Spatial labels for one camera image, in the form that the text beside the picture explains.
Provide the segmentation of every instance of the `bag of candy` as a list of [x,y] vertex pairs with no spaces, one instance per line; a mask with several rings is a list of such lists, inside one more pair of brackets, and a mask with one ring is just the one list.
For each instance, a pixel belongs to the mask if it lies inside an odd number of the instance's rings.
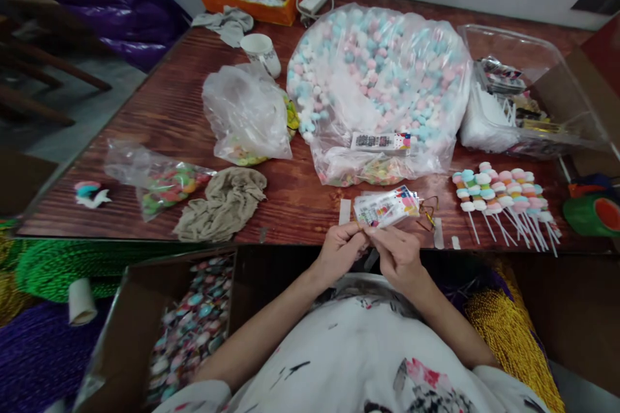
[[152,152],[126,140],[108,140],[105,173],[136,187],[145,222],[205,186],[216,171]]
[[472,61],[445,21],[341,6],[299,41],[287,69],[321,184],[395,184],[447,172]]
[[353,210],[359,223],[384,228],[407,217],[419,216],[420,201],[416,192],[400,186],[389,192],[356,197]]
[[287,125],[298,126],[295,106],[266,72],[249,64],[223,66],[208,76],[202,99],[218,139],[216,157],[238,166],[293,158]]

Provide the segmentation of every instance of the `wooden table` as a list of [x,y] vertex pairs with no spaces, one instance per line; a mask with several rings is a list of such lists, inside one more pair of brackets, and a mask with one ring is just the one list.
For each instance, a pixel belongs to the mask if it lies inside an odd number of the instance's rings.
[[[415,12],[427,19],[447,20],[455,28],[468,23],[506,28],[548,40],[564,54],[591,35],[582,30],[408,0],[336,0],[338,5],[352,2]],[[288,60],[304,31],[299,23],[292,27],[257,23],[254,27],[253,32],[267,34],[273,40],[284,70],[278,79],[282,88],[285,87]],[[18,234],[29,237],[175,240],[172,229],[183,203],[166,210],[150,223],[144,223],[135,189],[119,185],[103,173],[107,140],[133,139],[156,152],[217,170],[230,166],[230,163],[213,156],[215,138],[203,114],[202,85],[209,73],[218,71],[222,65],[246,62],[240,48],[228,47],[215,33],[204,28],[190,30],[27,216]],[[327,229],[338,223],[341,199],[353,199],[363,190],[389,189],[366,183],[348,188],[322,186],[309,147],[301,136],[295,136],[291,148],[292,161],[274,159],[256,167],[269,181],[265,191],[268,200],[259,206],[250,222],[236,235],[236,242],[318,245]],[[577,236],[562,219],[560,208],[567,198],[566,182],[555,162],[534,163],[504,155],[488,155],[469,151],[457,144],[451,172],[476,169],[481,161],[489,161],[498,172],[518,166],[535,174],[537,182],[545,188],[551,211],[563,231],[561,250],[605,252],[610,249],[607,240]],[[105,184],[110,188],[113,203],[97,210],[76,205],[73,186],[82,180]],[[405,184],[422,197],[439,197],[437,215],[442,218],[447,248],[452,247],[452,236],[460,239],[463,249],[506,248],[503,242],[493,242],[480,214],[475,214],[474,218],[481,244],[475,242],[449,175],[426,176]],[[431,233],[425,232],[415,222],[406,227],[419,233],[424,247],[433,247]],[[501,237],[497,227],[495,235]],[[522,243],[519,249],[525,249]]]

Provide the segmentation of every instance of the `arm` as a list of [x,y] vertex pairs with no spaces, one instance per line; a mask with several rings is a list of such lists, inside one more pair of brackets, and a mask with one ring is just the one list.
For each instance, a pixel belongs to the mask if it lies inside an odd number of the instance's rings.
[[207,358],[194,382],[218,379],[231,391],[238,390],[260,370],[316,297],[351,268],[368,244],[356,223],[330,228],[312,266]]
[[489,346],[422,266],[418,239],[395,227],[364,230],[379,251],[381,273],[413,304],[460,362],[469,369],[481,365],[501,369]]

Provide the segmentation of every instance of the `white mug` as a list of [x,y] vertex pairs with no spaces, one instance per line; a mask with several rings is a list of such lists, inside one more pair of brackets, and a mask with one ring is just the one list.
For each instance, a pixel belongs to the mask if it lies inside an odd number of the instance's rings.
[[271,77],[278,79],[282,66],[271,39],[265,34],[249,34],[241,39],[241,48],[252,64],[264,67]]

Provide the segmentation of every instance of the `power strip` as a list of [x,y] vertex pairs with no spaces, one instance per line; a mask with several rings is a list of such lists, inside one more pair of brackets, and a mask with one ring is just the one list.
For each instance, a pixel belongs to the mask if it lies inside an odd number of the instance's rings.
[[302,0],[299,2],[299,11],[307,15],[315,15],[327,0]]

